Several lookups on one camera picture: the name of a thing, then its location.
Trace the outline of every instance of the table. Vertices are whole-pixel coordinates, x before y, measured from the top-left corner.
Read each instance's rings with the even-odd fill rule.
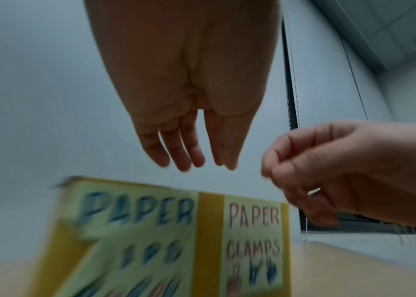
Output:
[[[416,271],[320,243],[291,246],[293,297],[414,297]],[[23,297],[33,261],[0,266],[0,297]]]

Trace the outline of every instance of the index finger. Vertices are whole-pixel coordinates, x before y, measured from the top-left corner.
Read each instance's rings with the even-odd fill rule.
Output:
[[[345,137],[364,124],[365,122],[359,121],[329,122],[285,133],[279,136],[263,154],[262,175],[270,178],[274,166],[309,148]]]

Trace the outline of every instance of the ceiling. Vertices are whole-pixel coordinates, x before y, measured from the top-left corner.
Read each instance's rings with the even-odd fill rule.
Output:
[[[416,0],[313,1],[372,69],[416,56]]]

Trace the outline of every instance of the yellow paper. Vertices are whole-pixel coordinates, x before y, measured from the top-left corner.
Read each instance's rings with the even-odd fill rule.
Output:
[[[197,213],[196,192],[78,183],[61,219],[97,243],[55,296],[189,296]]]
[[[281,204],[226,196],[219,296],[245,296],[283,287]]]

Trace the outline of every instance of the red binder clip drawing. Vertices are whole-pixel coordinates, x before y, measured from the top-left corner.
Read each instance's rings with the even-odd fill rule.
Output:
[[[239,263],[236,263],[232,267],[232,276],[227,279],[226,293],[228,296],[238,296],[241,292],[241,288],[241,265]]]

